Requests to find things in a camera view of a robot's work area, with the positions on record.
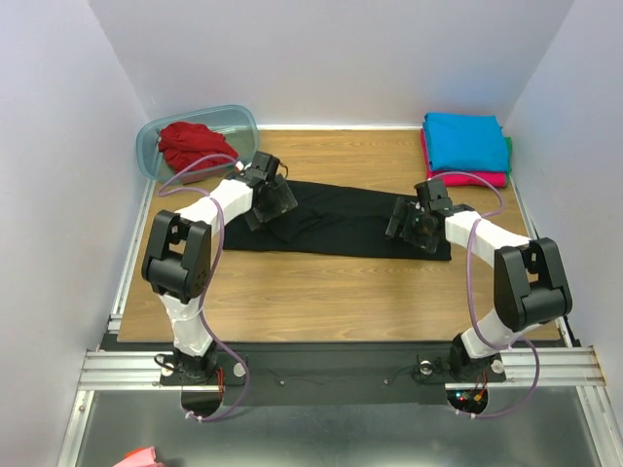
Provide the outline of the black t shirt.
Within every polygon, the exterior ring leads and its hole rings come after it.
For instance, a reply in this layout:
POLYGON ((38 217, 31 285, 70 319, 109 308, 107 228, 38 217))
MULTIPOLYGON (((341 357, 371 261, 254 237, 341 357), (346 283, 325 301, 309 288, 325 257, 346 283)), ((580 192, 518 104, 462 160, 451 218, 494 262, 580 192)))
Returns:
POLYGON ((388 238, 398 194, 354 187, 290 181, 298 206, 256 231, 243 217, 228 223, 224 248, 233 251, 301 252, 345 257, 448 262, 445 242, 426 253, 399 237, 388 238))

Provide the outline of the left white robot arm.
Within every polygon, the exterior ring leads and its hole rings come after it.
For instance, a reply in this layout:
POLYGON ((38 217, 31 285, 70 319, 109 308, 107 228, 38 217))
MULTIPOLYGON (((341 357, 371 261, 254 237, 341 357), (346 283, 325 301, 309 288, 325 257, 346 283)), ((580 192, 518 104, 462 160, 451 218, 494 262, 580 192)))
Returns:
POLYGON ((236 163, 212 192, 152 222, 141 275, 165 307, 173 333, 173 355, 156 362, 171 375, 198 384, 222 373, 217 369, 217 339, 208 331, 203 300, 224 248, 225 227, 243 217, 252 231, 298 206, 279 158, 258 152, 236 163))

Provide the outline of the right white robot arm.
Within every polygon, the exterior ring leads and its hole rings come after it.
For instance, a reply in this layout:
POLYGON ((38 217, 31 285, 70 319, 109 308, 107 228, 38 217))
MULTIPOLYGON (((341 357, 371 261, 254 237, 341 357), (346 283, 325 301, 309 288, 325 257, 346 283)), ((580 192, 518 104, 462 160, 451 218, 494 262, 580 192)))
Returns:
POLYGON ((394 203, 386 236, 429 254, 451 243, 493 270, 494 307, 482 319, 472 317, 470 328, 453 339, 448 356, 452 378, 472 378, 525 333, 571 312, 568 279, 553 239, 512 233, 473 207, 454 203, 441 179, 415 189, 416 199, 400 197, 394 203))

